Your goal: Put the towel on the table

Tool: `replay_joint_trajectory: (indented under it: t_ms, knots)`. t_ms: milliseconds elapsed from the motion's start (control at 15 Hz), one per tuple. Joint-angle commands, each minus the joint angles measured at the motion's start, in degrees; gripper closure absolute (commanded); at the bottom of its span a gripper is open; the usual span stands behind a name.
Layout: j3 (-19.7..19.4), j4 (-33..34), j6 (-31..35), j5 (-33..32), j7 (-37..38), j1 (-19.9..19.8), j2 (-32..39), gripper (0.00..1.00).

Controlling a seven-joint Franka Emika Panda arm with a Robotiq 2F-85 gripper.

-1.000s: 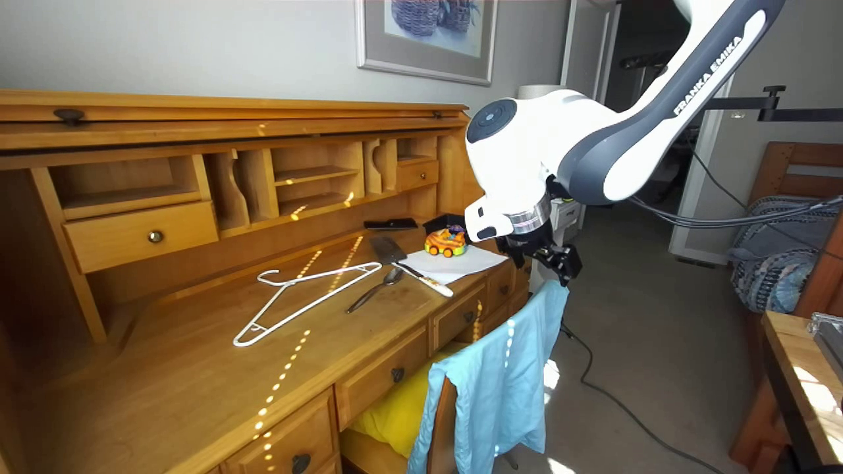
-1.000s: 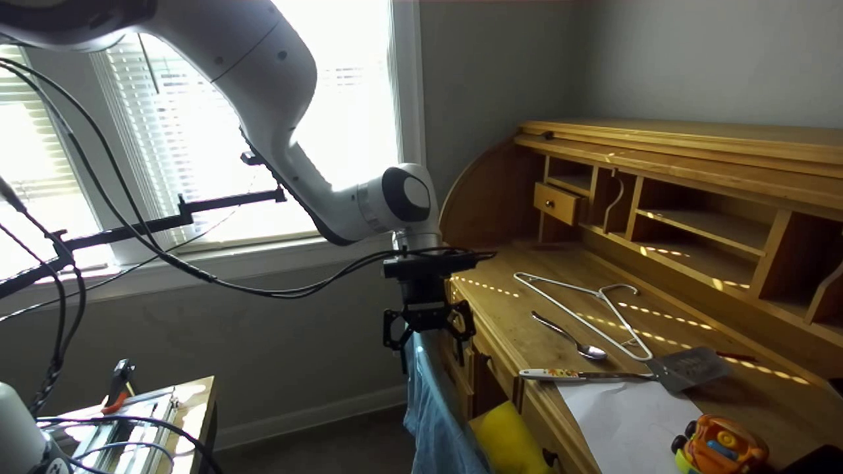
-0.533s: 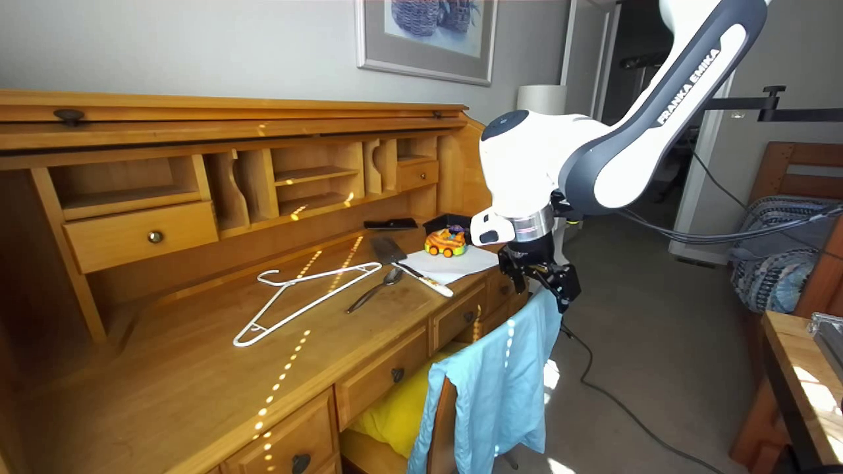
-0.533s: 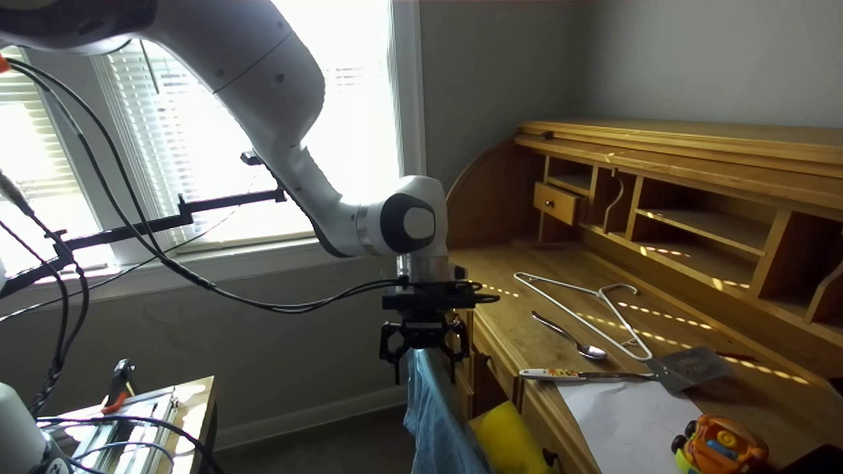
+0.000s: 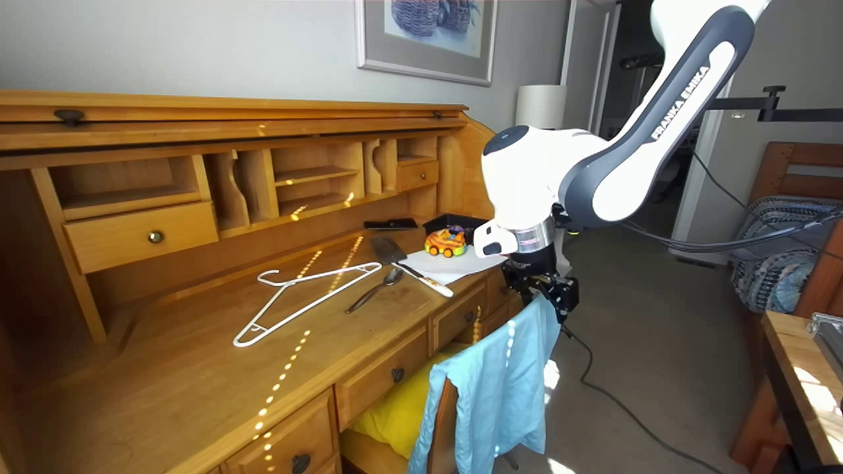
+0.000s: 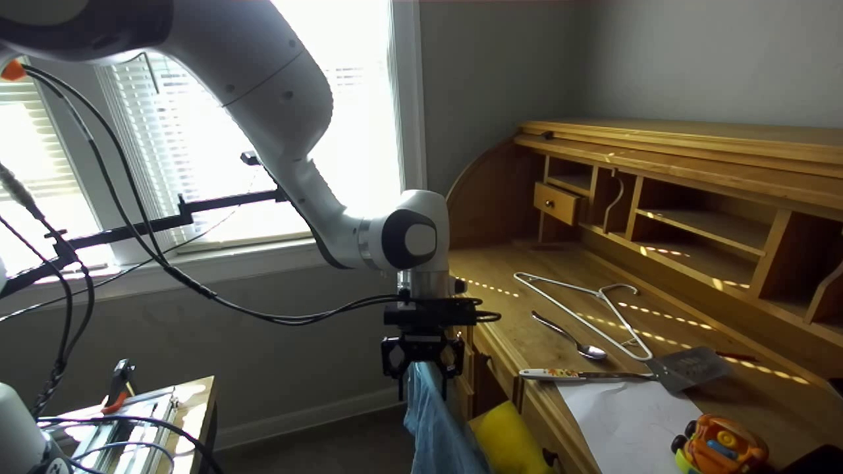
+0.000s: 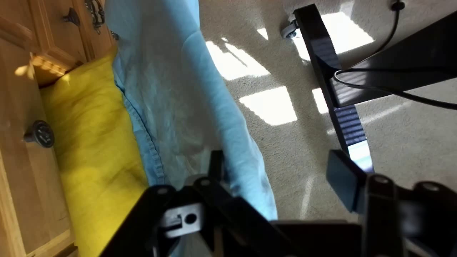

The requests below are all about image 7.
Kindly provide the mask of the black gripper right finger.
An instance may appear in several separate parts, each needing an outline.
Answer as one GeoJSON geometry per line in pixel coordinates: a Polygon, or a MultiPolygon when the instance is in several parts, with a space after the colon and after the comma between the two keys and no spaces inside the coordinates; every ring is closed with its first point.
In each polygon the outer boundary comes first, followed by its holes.
{"type": "Polygon", "coordinates": [[[329,153],[326,179],[344,207],[361,216],[363,257],[407,257],[391,179],[363,172],[340,150],[329,153]]]}

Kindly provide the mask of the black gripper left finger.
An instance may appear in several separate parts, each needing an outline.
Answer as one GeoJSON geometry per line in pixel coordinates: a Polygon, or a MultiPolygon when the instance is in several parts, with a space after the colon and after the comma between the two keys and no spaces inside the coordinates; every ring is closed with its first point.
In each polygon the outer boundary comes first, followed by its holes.
{"type": "Polygon", "coordinates": [[[193,183],[204,206],[200,236],[214,257],[303,257],[303,251],[244,199],[234,197],[220,182],[224,154],[210,156],[209,173],[193,183]]]}

